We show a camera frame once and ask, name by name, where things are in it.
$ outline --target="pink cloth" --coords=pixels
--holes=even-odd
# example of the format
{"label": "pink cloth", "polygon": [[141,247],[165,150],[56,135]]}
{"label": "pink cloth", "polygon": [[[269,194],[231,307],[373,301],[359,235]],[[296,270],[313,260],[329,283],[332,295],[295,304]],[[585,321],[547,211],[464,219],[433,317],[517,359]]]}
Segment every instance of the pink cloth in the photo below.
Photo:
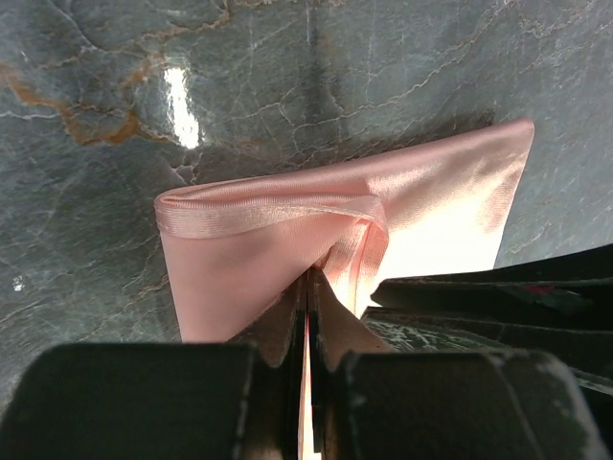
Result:
{"label": "pink cloth", "polygon": [[161,194],[155,209],[182,338],[232,337],[312,265],[357,316],[385,278],[492,268],[533,137],[522,118]]}

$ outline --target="folded fabric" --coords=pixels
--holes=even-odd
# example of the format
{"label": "folded fabric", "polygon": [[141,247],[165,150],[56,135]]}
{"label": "folded fabric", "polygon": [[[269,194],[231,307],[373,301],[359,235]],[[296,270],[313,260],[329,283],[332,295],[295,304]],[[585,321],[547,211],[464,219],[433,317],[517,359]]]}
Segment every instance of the folded fabric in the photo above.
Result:
{"label": "folded fabric", "polygon": [[156,216],[183,340],[232,337],[312,265],[357,316],[383,279],[492,268],[533,137],[522,118],[161,194]]}

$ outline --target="marble surface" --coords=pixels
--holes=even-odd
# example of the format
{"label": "marble surface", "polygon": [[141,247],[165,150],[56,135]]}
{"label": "marble surface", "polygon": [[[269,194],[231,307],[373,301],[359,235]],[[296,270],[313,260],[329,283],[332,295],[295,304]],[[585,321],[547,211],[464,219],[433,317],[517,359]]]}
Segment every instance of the marble surface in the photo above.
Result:
{"label": "marble surface", "polygon": [[176,340],[152,201],[528,115],[498,260],[613,241],[609,0],[0,0],[0,407],[42,350]]}

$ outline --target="dark object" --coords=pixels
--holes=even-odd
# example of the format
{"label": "dark object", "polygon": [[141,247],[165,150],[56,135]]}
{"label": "dark object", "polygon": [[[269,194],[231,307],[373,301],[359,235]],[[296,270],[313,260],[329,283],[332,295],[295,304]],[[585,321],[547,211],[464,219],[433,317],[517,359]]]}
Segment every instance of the dark object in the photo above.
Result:
{"label": "dark object", "polygon": [[554,354],[573,370],[613,449],[612,298],[610,244],[481,273],[387,280],[374,295],[384,308],[363,319],[405,351]]}
{"label": "dark object", "polygon": [[[476,284],[493,288],[493,275],[485,276]],[[446,321],[447,328],[487,329],[479,322],[483,305],[449,309],[436,296],[446,287],[428,291],[431,283],[453,285],[448,278],[390,282],[408,299],[394,314],[424,317],[412,308],[426,309],[430,295],[430,327]],[[458,281],[467,295],[470,283]],[[528,298],[543,294],[532,285]],[[544,307],[547,314],[529,318],[527,330],[511,330],[511,345],[555,348],[555,336],[538,342],[534,328],[549,324],[550,313],[586,314],[602,301],[599,293],[571,313]],[[513,298],[525,301],[523,292]],[[512,318],[512,308],[502,310]],[[315,270],[227,344],[68,345],[44,354],[0,425],[0,458],[295,459],[306,316],[313,429],[325,460],[610,458],[571,371],[557,358],[511,348],[395,353],[337,302]],[[583,365],[581,350],[567,354],[574,367],[602,368],[601,359]],[[594,393],[589,405],[603,428],[610,397]]]}

